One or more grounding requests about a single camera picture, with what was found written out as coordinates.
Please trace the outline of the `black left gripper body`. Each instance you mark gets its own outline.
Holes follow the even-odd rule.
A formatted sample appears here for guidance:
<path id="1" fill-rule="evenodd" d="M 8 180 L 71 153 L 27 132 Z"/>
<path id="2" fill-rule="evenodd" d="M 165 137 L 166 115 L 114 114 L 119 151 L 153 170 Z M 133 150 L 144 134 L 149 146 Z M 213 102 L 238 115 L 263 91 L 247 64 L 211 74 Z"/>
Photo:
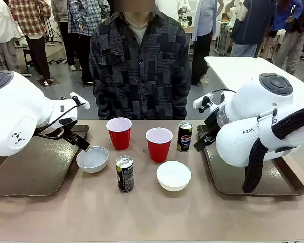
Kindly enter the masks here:
<path id="1" fill-rule="evenodd" d="M 73 132 L 71 129 L 65 127 L 63 128 L 64 132 L 62 135 L 62 139 L 66 140 L 72 145 L 79 146 L 82 140 L 82 137 L 79 136 L 77 133 Z"/>

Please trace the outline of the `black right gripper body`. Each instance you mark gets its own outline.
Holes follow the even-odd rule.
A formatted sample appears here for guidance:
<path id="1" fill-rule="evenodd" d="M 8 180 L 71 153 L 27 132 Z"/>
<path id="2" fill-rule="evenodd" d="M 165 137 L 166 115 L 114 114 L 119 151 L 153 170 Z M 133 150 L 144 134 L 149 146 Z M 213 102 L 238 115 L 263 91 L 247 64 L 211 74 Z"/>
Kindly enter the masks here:
<path id="1" fill-rule="evenodd" d="M 205 142 L 214 142 L 218 134 L 218 123 L 216 118 L 207 118 L 204 121 L 207 126 L 207 133 L 205 135 Z"/>

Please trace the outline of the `white bowl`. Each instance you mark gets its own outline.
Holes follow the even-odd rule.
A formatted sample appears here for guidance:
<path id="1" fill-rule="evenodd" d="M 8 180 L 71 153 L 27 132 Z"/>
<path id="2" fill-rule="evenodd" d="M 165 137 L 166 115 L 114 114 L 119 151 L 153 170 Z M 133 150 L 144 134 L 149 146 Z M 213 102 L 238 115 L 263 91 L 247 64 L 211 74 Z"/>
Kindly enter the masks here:
<path id="1" fill-rule="evenodd" d="M 178 161 L 166 161 L 156 171 L 157 181 L 167 191 L 178 192 L 186 188 L 191 180 L 191 171 Z"/>
<path id="2" fill-rule="evenodd" d="M 97 173 L 107 165 L 109 152 L 101 146 L 92 146 L 87 151 L 81 151 L 76 162 L 80 169 L 87 173 Z"/>

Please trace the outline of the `black Pepsi can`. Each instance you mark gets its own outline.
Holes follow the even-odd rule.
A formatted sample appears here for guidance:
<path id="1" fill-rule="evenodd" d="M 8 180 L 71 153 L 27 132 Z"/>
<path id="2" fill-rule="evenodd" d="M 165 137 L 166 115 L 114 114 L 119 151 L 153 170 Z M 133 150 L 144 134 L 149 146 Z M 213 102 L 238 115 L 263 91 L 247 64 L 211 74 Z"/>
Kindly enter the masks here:
<path id="1" fill-rule="evenodd" d="M 129 192 L 134 188 L 133 159 L 120 156 L 116 159 L 116 173 L 118 188 L 122 192 Z"/>
<path id="2" fill-rule="evenodd" d="M 177 150 L 181 152 L 187 152 L 191 144 L 193 125 L 187 121 L 179 123 L 178 138 L 177 138 Z"/>

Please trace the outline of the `red plastic cup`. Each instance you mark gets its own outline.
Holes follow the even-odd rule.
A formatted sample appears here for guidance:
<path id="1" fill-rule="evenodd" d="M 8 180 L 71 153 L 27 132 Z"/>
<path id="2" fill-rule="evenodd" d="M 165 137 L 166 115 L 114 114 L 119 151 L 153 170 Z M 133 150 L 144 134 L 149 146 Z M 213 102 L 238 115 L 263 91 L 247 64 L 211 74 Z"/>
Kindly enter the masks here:
<path id="1" fill-rule="evenodd" d="M 146 132 L 150 157 L 154 162 L 162 163 L 166 160 L 172 138 L 173 134 L 167 128 L 156 127 Z"/>
<path id="2" fill-rule="evenodd" d="M 132 127 L 129 119 L 123 117 L 111 119 L 106 127 L 116 150 L 125 150 L 129 147 Z"/>

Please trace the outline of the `brown plastic tray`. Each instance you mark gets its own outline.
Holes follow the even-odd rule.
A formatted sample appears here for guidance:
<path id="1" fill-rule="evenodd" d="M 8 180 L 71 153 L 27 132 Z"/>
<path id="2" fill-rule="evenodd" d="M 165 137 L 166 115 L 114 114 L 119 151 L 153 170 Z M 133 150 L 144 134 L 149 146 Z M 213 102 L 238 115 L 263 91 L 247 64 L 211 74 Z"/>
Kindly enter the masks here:
<path id="1" fill-rule="evenodd" d="M 304 184 L 283 158 L 266 161 L 260 183 L 252 193 L 244 193 L 245 169 L 225 163 L 215 144 L 203 149 L 216 189 L 226 195 L 255 197 L 302 196 Z"/>
<path id="2" fill-rule="evenodd" d="M 0 196 L 54 194 L 78 149 L 64 139 L 33 137 L 21 152 L 0 157 Z"/>

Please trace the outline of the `person in patchwork shirt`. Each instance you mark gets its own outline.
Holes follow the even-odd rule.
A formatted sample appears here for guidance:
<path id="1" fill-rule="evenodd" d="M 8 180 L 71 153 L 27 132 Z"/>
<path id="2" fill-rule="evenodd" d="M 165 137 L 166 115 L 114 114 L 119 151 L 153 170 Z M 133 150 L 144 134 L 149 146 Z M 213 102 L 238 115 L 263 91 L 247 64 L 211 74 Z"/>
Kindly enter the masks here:
<path id="1" fill-rule="evenodd" d="M 95 29 L 89 67 L 100 120 L 184 120 L 191 88 L 189 42 L 155 0 L 115 0 Z"/>

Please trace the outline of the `bystander in light blue shirt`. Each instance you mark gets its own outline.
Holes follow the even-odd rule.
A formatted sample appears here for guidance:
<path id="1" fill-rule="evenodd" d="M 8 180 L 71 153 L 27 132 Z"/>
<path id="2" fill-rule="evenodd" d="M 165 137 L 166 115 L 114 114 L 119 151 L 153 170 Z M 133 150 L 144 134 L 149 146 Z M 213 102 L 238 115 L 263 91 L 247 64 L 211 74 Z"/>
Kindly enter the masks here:
<path id="1" fill-rule="evenodd" d="M 196 85 L 207 73 L 205 57 L 209 55 L 213 32 L 216 30 L 217 0 L 199 0 L 192 33 L 194 42 L 191 84 Z"/>

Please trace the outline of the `bystander in dark trousers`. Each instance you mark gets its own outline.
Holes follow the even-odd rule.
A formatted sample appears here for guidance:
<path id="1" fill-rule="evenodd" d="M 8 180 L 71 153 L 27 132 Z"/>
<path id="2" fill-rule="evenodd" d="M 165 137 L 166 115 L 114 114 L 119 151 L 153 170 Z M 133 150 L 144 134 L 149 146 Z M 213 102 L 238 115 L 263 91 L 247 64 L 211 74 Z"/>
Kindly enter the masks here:
<path id="1" fill-rule="evenodd" d="M 67 0 L 50 0 L 54 20 L 58 23 L 60 33 L 62 35 L 67 62 L 70 71 L 76 71 L 74 34 L 68 32 L 68 11 Z"/>

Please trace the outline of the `bystander in navy jacket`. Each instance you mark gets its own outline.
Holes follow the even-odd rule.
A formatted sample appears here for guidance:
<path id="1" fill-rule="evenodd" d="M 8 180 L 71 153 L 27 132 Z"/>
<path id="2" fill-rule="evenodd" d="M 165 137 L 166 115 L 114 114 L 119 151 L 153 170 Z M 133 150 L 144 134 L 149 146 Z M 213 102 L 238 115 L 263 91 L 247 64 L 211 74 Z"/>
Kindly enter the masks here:
<path id="1" fill-rule="evenodd" d="M 231 32 L 231 57 L 256 57 L 273 18 L 277 0 L 244 0 Z"/>

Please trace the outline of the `bystander in blue plaid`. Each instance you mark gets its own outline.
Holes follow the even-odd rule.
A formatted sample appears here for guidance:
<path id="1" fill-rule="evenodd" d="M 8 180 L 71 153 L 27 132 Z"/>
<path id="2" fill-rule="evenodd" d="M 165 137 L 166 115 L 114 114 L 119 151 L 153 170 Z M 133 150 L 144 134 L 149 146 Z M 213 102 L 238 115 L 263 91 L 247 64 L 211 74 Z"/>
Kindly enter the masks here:
<path id="1" fill-rule="evenodd" d="M 90 40 L 96 27 L 111 12 L 108 0 L 67 0 L 68 31 L 75 34 L 75 49 L 82 69 L 81 81 L 91 84 Z"/>

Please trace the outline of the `bystander in red plaid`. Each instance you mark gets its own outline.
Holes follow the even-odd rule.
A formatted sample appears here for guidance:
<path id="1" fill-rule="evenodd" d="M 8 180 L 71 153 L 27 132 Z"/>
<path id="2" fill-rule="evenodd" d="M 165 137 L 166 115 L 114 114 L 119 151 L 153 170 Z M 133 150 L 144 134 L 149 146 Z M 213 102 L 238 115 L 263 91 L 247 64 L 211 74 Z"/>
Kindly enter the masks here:
<path id="1" fill-rule="evenodd" d="M 51 8 L 45 0 L 9 0 L 9 7 L 25 35 L 36 70 L 47 86 L 53 79 L 50 77 L 45 50 L 44 20 L 51 17 Z"/>

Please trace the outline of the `bystander in grey trousers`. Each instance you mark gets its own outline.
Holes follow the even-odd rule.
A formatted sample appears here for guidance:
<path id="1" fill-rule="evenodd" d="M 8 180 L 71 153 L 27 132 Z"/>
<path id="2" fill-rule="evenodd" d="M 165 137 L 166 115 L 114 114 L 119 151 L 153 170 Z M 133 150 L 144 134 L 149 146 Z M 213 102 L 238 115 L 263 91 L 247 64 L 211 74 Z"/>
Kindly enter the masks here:
<path id="1" fill-rule="evenodd" d="M 304 0 L 302 2 L 302 13 L 299 15 L 293 10 L 292 18 L 287 24 L 286 33 L 279 48 L 275 65 L 283 68 L 286 62 L 286 72 L 295 76 L 297 66 L 300 60 L 301 52 L 304 46 Z"/>

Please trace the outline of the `bystander in white top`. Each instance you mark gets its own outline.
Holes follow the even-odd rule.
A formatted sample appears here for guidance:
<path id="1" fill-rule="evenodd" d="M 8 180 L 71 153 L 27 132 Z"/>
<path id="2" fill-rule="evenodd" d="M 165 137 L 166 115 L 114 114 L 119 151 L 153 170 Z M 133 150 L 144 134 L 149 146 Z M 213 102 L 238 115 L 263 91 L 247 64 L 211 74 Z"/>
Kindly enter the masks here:
<path id="1" fill-rule="evenodd" d="M 20 72 L 14 44 L 20 37 L 8 5 L 0 0 L 0 71 Z"/>

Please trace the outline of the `bystander in black skirt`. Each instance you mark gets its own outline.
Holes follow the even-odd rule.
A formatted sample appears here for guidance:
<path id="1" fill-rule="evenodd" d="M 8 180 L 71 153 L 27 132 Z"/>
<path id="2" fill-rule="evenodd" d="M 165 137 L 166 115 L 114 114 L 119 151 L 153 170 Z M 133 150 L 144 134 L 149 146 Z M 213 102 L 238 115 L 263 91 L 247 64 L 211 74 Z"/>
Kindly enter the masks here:
<path id="1" fill-rule="evenodd" d="M 277 8 L 270 23 L 269 32 L 264 42 L 261 57 L 272 63 L 269 58 L 270 46 L 277 32 L 287 29 L 288 24 L 297 20 L 303 12 L 302 0 L 277 0 Z"/>

